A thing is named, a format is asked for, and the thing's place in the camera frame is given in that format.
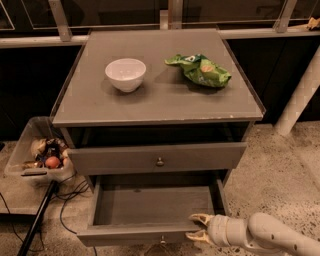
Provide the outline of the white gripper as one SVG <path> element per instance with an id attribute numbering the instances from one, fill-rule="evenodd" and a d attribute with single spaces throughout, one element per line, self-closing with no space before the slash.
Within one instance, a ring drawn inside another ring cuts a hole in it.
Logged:
<path id="1" fill-rule="evenodd" d="M 244 219 L 235 219 L 223 215 L 213 216 L 204 213 L 192 214 L 189 219 L 208 226 L 207 231 L 186 232 L 186 237 L 191 241 L 207 244 L 212 241 L 220 247 L 244 246 L 248 242 L 247 222 Z"/>

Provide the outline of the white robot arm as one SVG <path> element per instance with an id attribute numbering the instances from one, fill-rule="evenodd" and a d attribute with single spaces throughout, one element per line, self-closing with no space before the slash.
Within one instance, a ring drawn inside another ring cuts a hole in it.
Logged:
<path id="1" fill-rule="evenodd" d="M 205 229 L 186 233 L 186 237 L 195 242 L 218 247 L 238 246 L 259 256 L 320 256 L 319 241 L 294 231 L 266 213 L 255 213 L 248 219 L 199 213 L 189 219 L 205 226 Z"/>

